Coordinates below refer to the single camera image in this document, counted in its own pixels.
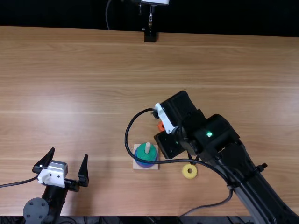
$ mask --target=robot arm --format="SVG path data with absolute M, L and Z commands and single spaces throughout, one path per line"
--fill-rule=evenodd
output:
M 205 118 L 185 91 L 156 104 L 156 118 L 165 131 L 154 136 L 166 159 L 187 150 L 221 171 L 256 224 L 296 224 L 299 217 L 279 198 L 255 166 L 240 137 L 227 120 L 215 114 Z
M 87 159 L 82 161 L 78 172 L 79 180 L 66 179 L 67 164 L 54 161 L 55 149 L 52 148 L 32 169 L 38 174 L 38 182 L 45 185 L 42 197 L 28 201 L 23 209 L 26 224 L 55 224 L 65 203 L 67 192 L 79 192 L 80 186 L 87 187 L 89 183 Z

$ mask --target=black background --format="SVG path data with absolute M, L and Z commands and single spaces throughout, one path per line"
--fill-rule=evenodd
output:
M 106 29 L 107 0 L 0 0 L 0 25 Z M 140 31 L 149 16 L 131 0 L 112 0 L 111 29 Z M 299 36 L 299 1 L 170 0 L 157 6 L 159 32 Z

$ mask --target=black cable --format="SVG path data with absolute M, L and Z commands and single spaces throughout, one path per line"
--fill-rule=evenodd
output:
M 62 224 L 62 223 L 70 223 L 70 224 L 74 224 L 74 223 L 72 223 L 72 222 L 70 222 L 70 221 L 63 221 L 63 222 L 60 222 L 60 223 L 58 223 L 58 224 Z
M 105 9 L 105 20 L 106 20 L 106 25 L 107 25 L 108 30 L 110 30 L 109 23 L 108 23 L 108 8 L 109 8 L 110 3 L 111 3 L 111 0 L 108 0 L 108 2 L 106 4 L 106 9 Z
M 71 218 L 71 217 L 68 217 L 68 216 L 61 216 L 61 218 L 69 218 L 70 220 L 72 220 L 75 224 L 77 224 L 76 220 Z
M 216 207 L 216 206 L 219 206 L 219 205 L 223 205 L 223 204 L 229 202 L 229 200 L 232 198 L 232 196 L 233 196 L 233 190 L 229 190 L 228 197 L 226 199 L 224 199 L 223 201 L 218 202 L 218 203 L 214 203 L 214 204 L 207 204 L 207 205 L 198 206 L 194 209 L 191 209 L 191 210 L 185 212 L 183 215 L 180 215 L 179 217 L 186 216 L 189 213 L 194 212 L 195 210 L 198 210 L 198 209 L 206 209 L 206 208 L 212 208 L 212 207 Z
M 228 220 L 231 224 L 234 224 L 233 221 L 228 216 L 226 216 L 226 218 L 228 218 Z
M 37 179 L 38 176 L 33 177 L 29 180 L 25 180 L 25 181 L 20 181 L 20 182 L 15 182 L 15 183 L 6 183 L 6 184 L 2 184 L 0 185 L 0 188 L 5 188 L 5 187 L 10 187 L 10 186 L 15 186 L 15 185 L 20 185 L 20 184 L 24 184 L 24 183 L 29 183 L 31 181 L 34 181 Z
M 108 224 L 108 222 L 106 221 L 106 219 L 104 217 L 102 217 L 102 219 L 106 224 Z
M 144 162 L 144 163 L 149 163 L 149 164 L 166 164 L 166 163 L 175 163 L 175 162 L 194 162 L 194 163 L 197 163 L 197 164 L 200 164 L 202 166 L 205 166 L 207 168 L 210 168 L 211 170 L 213 170 L 214 172 L 216 172 L 226 183 L 227 185 L 230 185 L 228 179 L 226 178 L 226 176 L 220 172 L 218 169 L 216 169 L 215 167 L 205 163 L 205 162 L 202 162 L 202 161 L 198 161 L 198 160 L 193 160 L 193 159 L 174 159 L 174 160 L 160 160 L 160 161 L 149 161 L 149 160 L 142 160 L 138 157 L 136 157 L 132 152 L 131 152 L 131 149 L 128 145 L 128 134 L 129 134 L 129 130 L 133 124 L 133 122 L 142 114 L 148 112 L 148 111 L 156 111 L 155 109 L 152 109 L 152 108 L 148 108 L 148 109 L 145 109 L 143 111 L 140 111 L 139 113 L 137 113 L 130 121 L 127 129 L 126 129 L 126 132 L 125 132 L 125 147 L 126 147 L 126 150 L 127 152 L 129 153 L 129 155 L 139 161 L 139 162 Z
M 240 217 L 236 216 L 237 219 L 239 219 L 241 221 L 241 223 L 246 224 L 243 219 L 241 219 Z
M 199 161 L 199 160 L 193 160 L 193 159 L 173 159 L 173 160 L 163 160 L 163 161 L 149 161 L 149 160 L 142 160 L 138 157 L 136 157 L 132 152 L 131 152 L 131 149 L 128 145 L 128 134 L 129 134 L 129 130 L 133 124 L 133 122 L 142 114 L 146 113 L 146 112 L 149 112 L 149 111 L 153 111 L 153 112 L 156 112 L 155 109 L 152 109 L 152 108 L 148 108 L 148 109 L 145 109 L 143 111 L 140 111 L 139 113 L 137 113 L 132 119 L 131 121 L 129 122 L 128 124 L 128 127 L 126 129 L 126 132 L 125 132 L 125 147 L 126 147 L 126 150 L 128 152 L 128 154 L 135 160 L 139 161 L 139 162 L 144 162 L 144 163 L 150 163 L 150 164 L 166 164 L 166 163 L 175 163 L 175 162 L 194 162 L 194 163 L 197 163 L 197 164 L 200 164 L 202 166 L 205 166 L 211 170 L 213 170 L 214 172 L 216 172 L 225 182 L 226 184 L 229 186 L 230 183 L 229 183 L 229 180 L 226 178 L 226 176 L 220 172 L 218 169 L 214 168 L 213 166 L 205 163 L 205 162 L 202 162 L 202 161 Z M 225 203 L 227 203 L 233 196 L 233 190 L 229 190 L 229 194 L 228 194 L 228 197 L 226 199 L 224 199 L 223 201 L 219 202 L 219 203 L 214 203 L 214 204 L 208 204 L 208 205 L 202 205 L 202 206 L 199 206 L 199 207 L 196 207 L 194 209 L 191 209 L 187 212 L 185 212 L 183 215 L 179 216 L 178 218 L 182 217 L 182 216 L 185 216 L 197 209 L 204 209 L 204 208 L 211 208 L 211 207 L 215 207 L 215 206 L 219 206 L 219 205 L 223 205 Z
M 156 221 L 154 220 L 154 218 L 150 217 L 150 216 L 146 216 L 146 218 L 148 218 L 152 223 L 156 223 Z

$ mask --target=orange ring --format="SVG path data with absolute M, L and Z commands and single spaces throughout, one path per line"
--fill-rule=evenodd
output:
M 159 131 L 165 131 L 165 128 L 164 128 L 164 125 L 163 125 L 163 123 L 162 123 L 162 121 L 160 121 L 159 123 L 158 123 L 158 129 L 159 129 Z

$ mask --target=purple ring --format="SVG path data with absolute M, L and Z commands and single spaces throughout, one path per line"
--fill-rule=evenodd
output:
M 138 158 L 138 156 L 137 156 L 137 149 L 135 150 L 134 155 Z M 139 166 L 141 166 L 141 167 L 143 167 L 143 168 L 150 168 L 150 167 L 154 166 L 154 164 L 151 164 L 151 163 L 139 162 L 139 161 L 137 161 L 137 160 L 135 160 L 135 161 L 136 161 L 136 163 L 137 163 Z

